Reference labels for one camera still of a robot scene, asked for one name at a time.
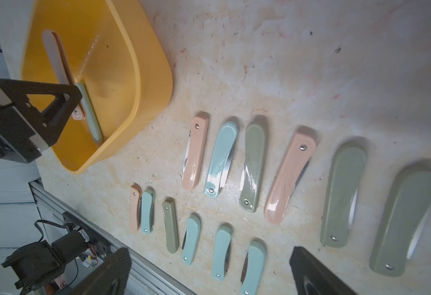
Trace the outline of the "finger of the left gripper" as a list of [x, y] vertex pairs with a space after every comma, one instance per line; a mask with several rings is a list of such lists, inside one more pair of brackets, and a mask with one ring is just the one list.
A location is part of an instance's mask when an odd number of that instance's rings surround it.
[[40, 135], [49, 147], [58, 141], [69, 117], [80, 103], [82, 97], [54, 97], [54, 100], [41, 112], [43, 131]]
[[32, 104], [29, 95], [51, 95], [54, 100], [46, 109], [55, 110], [73, 110], [83, 97], [77, 86], [67, 84], [2, 79], [1, 89], [11, 98], [11, 101], [21, 104]]

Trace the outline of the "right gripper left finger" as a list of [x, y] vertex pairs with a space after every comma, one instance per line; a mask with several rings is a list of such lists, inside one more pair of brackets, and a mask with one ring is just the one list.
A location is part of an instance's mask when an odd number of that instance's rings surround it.
[[123, 295], [131, 267], [129, 250], [120, 248], [71, 290], [70, 295]]

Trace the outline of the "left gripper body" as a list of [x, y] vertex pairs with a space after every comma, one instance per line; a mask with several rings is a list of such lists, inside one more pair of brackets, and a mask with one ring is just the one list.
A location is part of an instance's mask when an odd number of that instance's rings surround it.
[[31, 163], [49, 148], [39, 131], [42, 125], [33, 126], [39, 113], [32, 106], [21, 81], [0, 79], [0, 159]]

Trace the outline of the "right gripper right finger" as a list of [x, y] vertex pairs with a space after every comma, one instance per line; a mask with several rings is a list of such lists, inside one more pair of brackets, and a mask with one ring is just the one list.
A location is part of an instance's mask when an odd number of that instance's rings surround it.
[[356, 295], [304, 247], [294, 247], [289, 264], [299, 295]]

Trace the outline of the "teal folding fruit knife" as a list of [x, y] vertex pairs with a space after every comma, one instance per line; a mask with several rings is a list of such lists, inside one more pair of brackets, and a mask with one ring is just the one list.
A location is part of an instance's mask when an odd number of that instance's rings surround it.
[[140, 223], [141, 231], [145, 235], [150, 235], [153, 226], [153, 204], [155, 200], [155, 192], [148, 188], [141, 198]]

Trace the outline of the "pink folding fruit knife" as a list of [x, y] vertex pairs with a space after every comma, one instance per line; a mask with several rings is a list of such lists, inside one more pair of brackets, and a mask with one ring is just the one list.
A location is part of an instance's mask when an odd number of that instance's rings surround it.
[[196, 116], [190, 125], [190, 136], [183, 161], [182, 186], [193, 190], [199, 181], [200, 171], [208, 135], [209, 119]]

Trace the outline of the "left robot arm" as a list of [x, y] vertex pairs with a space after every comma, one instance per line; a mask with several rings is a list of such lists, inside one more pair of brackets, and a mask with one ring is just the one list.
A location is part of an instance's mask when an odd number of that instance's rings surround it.
[[[0, 79], [0, 159], [39, 158], [58, 142], [82, 97], [76, 86]], [[87, 247], [76, 231], [52, 244], [41, 238], [7, 257], [0, 276], [14, 279], [14, 293], [26, 295], [62, 275]]]

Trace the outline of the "teal knife in box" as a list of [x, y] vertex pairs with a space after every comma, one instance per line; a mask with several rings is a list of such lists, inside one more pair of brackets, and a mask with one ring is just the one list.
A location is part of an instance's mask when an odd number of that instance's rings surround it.
[[76, 86], [79, 88], [79, 90], [82, 94], [81, 104], [82, 104], [83, 109], [86, 113], [86, 120], [87, 120], [89, 129], [90, 129], [92, 138], [97, 145], [100, 145], [100, 144], [102, 144], [104, 138], [102, 135], [102, 131], [101, 131], [99, 122], [97, 120], [97, 116], [96, 116], [94, 109], [92, 107], [91, 100], [90, 100], [89, 95], [87, 93], [86, 87], [85, 87], [84, 83], [82, 83], [82, 82], [77, 83]]

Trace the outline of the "yellow plastic storage box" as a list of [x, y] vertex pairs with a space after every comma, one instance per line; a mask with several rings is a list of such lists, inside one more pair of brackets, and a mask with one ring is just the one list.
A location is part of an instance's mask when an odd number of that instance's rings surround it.
[[70, 119], [53, 151], [70, 173], [113, 156], [170, 102], [169, 62], [138, 1], [34, 1], [21, 79], [55, 83], [42, 41], [55, 32], [71, 74], [84, 83], [104, 140], [84, 120]]

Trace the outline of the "aluminium rail base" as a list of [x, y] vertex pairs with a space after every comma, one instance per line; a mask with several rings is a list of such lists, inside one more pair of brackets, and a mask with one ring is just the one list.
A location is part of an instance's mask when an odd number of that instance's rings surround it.
[[193, 295], [194, 291], [128, 248], [107, 231], [45, 190], [41, 179], [29, 183], [39, 206], [67, 232], [79, 232], [91, 246], [98, 266], [89, 270], [66, 295]]

